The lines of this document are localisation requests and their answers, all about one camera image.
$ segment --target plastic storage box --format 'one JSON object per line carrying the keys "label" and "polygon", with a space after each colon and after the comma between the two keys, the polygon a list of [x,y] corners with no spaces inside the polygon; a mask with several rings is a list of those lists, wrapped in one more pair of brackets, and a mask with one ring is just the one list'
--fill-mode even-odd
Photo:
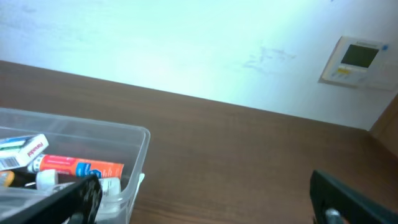
{"label": "plastic storage box", "polygon": [[[124,164],[121,193],[101,201],[120,210],[98,214],[100,219],[97,222],[129,223],[143,178],[141,171],[150,139],[149,131],[126,124],[0,108],[0,138],[39,133],[45,134],[49,141],[45,154]],[[0,189],[0,195],[5,192],[9,191]]]}

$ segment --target white wall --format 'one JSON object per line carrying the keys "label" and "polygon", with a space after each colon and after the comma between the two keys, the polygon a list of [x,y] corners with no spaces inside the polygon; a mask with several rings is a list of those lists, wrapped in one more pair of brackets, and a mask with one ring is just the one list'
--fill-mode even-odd
{"label": "white wall", "polygon": [[0,1],[0,60],[369,129],[396,92],[318,83],[342,35],[398,57],[396,0]]}

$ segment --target orange tube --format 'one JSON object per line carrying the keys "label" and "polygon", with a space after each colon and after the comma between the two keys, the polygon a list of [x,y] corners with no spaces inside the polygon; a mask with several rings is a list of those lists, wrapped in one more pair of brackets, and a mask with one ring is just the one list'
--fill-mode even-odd
{"label": "orange tube", "polygon": [[55,169],[58,173],[77,177],[95,174],[98,178],[118,177],[120,179],[123,166],[124,164],[113,162],[41,154],[29,164],[27,169],[29,172]]}

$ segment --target tube cap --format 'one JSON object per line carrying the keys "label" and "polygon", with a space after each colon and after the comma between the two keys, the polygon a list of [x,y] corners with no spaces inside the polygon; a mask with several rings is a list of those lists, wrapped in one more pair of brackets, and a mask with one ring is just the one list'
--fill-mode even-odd
{"label": "tube cap", "polygon": [[55,169],[43,170],[36,175],[36,189],[47,190],[58,184],[58,174]]}

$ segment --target wooden desk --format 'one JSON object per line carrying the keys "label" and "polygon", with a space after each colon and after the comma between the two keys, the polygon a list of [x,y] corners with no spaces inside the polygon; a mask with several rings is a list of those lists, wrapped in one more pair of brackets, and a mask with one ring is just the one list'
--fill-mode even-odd
{"label": "wooden desk", "polygon": [[314,169],[398,208],[398,161],[366,131],[7,62],[0,96],[6,108],[147,127],[131,223],[311,223]]}

